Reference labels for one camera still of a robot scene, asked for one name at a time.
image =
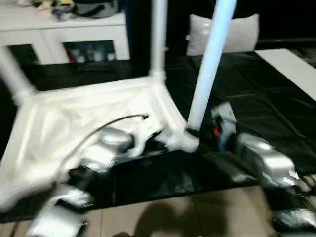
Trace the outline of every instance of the white shelf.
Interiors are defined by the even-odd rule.
[[[0,31],[117,25],[126,25],[124,13],[102,19],[77,18],[59,22],[51,15],[49,10],[38,11],[33,7],[19,7],[16,5],[0,6]]]

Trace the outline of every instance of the white fabric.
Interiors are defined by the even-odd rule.
[[[287,49],[256,53],[316,101],[316,69]]]
[[[190,15],[190,43],[187,55],[203,55],[213,20]],[[224,52],[253,51],[259,35],[259,15],[234,19],[227,34]]]

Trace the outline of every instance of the white sheet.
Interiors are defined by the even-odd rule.
[[[256,53],[316,101],[316,69],[287,49]]]

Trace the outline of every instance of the white pillow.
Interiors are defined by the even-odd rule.
[[[190,43],[187,55],[203,55],[213,20],[190,15]],[[234,19],[231,22],[224,52],[253,51],[259,35],[259,15],[254,14],[246,18]]]

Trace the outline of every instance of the bag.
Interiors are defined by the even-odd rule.
[[[118,12],[117,0],[73,0],[73,14],[81,17],[104,18]]]

